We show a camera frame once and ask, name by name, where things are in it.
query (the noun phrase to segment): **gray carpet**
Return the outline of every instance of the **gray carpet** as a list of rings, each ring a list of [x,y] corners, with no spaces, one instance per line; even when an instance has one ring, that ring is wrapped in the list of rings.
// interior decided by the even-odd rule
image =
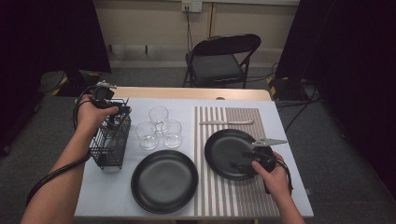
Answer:
[[[271,69],[251,68],[251,76]],[[102,79],[119,86],[181,87],[185,68],[114,68]],[[62,73],[43,76],[41,90],[49,90]],[[227,86],[240,88],[241,85]],[[268,89],[264,80],[248,89]],[[306,91],[312,93],[312,86]],[[74,98],[47,93],[36,114],[0,158],[0,223],[19,223],[30,188],[50,169],[73,133]],[[303,105],[280,107],[286,128]],[[364,158],[342,137],[338,120],[321,101],[310,104],[290,125],[287,137],[315,217],[307,223],[396,223],[396,203]],[[128,223],[76,221],[76,223]],[[280,223],[261,220],[261,223]]]

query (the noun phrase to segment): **wooden table edge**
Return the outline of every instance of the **wooden table edge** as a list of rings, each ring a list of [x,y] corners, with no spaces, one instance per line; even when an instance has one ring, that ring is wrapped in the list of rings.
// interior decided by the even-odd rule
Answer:
[[[271,101],[266,90],[162,87],[117,87],[114,97]]]

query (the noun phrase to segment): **power outlet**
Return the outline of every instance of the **power outlet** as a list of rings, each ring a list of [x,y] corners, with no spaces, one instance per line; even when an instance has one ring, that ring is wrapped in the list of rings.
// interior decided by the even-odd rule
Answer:
[[[192,12],[192,1],[181,1],[181,11]]]
[[[181,1],[181,11],[202,12],[202,1]]]

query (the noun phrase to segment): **white wall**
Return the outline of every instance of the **white wall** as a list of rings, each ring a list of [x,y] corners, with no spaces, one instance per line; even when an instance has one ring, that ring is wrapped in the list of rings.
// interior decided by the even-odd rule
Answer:
[[[94,3],[105,42],[114,49],[110,60],[131,61],[125,50],[131,49],[130,46],[148,46],[152,57],[139,52],[134,55],[142,57],[134,60],[184,63],[187,18],[181,12],[180,1],[95,0]],[[297,9],[292,5],[203,2],[202,13],[190,14],[192,43],[210,35],[254,33],[262,38],[262,44],[252,58],[252,66],[276,63]],[[167,51],[162,52],[163,57],[153,55],[161,50]]]

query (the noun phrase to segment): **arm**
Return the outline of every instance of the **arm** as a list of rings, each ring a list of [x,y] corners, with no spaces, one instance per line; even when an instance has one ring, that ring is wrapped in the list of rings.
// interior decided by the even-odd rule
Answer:
[[[88,96],[84,96],[81,102],[87,100]],[[50,171],[85,157],[98,126],[106,116],[117,111],[116,107],[97,109],[91,103],[82,104],[76,132]],[[83,173],[84,165],[81,164],[44,185],[29,202],[21,223],[72,223]]]
[[[278,159],[283,160],[279,154],[274,152],[274,155]],[[265,186],[271,192],[271,196],[274,199],[277,208],[279,209],[282,223],[305,223],[303,217],[300,215],[300,212],[294,204],[293,199],[291,198],[286,171],[279,165],[276,165],[274,171],[268,173],[256,161],[253,161],[251,165],[253,166],[253,169],[264,179]]]

